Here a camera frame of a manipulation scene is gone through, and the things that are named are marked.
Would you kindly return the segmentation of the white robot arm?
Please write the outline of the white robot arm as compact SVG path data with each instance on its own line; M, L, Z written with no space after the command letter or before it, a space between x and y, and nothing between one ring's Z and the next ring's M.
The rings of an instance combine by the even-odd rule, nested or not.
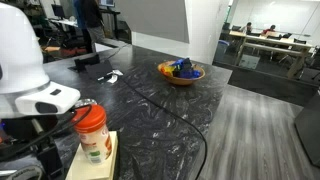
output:
M46 128L73 108L80 92L50 80L43 55L27 16L19 8L0 3L0 120L1 161L15 161L33 153L41 163L39 180L63 174L53 134Z

